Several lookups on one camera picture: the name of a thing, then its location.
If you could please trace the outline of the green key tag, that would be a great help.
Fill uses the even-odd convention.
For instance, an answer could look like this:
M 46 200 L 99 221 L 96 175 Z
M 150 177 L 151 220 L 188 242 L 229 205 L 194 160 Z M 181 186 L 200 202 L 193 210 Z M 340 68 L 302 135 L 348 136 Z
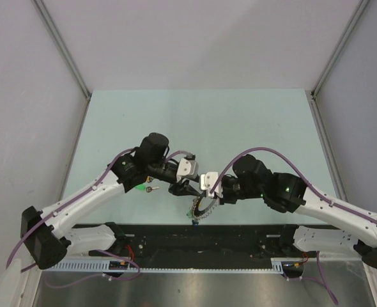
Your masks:
M 138 191 L 146 192 L 146 186 L 144 184 L 139 184 L 135 187 Z

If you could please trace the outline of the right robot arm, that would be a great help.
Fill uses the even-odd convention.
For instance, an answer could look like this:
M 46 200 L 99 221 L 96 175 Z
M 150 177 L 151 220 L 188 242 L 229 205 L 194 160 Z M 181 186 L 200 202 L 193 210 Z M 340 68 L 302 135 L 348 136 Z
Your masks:
M 226 203 L 261 198 L 281 213 L 296 213 L 329 224 L 329 229 L 290 226 L 279 240 L 285 256 L 299 251 L 357 256 L 377 269 L 377 213 L 333 197 L 312 185 L 299 170 L 271 172 L 247 154 L 233 159 L 234 175 L 219 175 L 210 191 Z

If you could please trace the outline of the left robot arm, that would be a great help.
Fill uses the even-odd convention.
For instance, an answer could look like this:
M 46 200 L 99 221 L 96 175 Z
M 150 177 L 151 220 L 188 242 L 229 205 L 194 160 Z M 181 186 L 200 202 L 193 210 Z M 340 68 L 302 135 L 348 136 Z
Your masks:
M 124 195 L 151 177 L 167 182 L 175 196 L 199 196 L 189 182 L 198 182 L 193 153 L 169 152 L 169 140 L 152 132 L 137 147 L 120 152 L 103 173 L 73 195 L 41 210 L 22 212 L 20 245 L 24 245 L 39 269 L 49 269 L 71 254 L 104 250 L 121 254 L 125 235 L 116 223 L 76 231 L 74 226 L 113 198 Z

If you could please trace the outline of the metal disc keyring holder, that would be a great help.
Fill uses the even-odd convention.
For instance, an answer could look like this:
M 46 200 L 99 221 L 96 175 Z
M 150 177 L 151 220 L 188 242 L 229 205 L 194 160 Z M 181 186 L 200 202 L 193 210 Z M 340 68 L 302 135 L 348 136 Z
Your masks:
M 187 217 L 191 220 L 193 226 L 198 226 L 200 220 L 207 218 L 218 205 L 218 198 L 211 199 L 202 195 L 196 196 L 187 212 Z

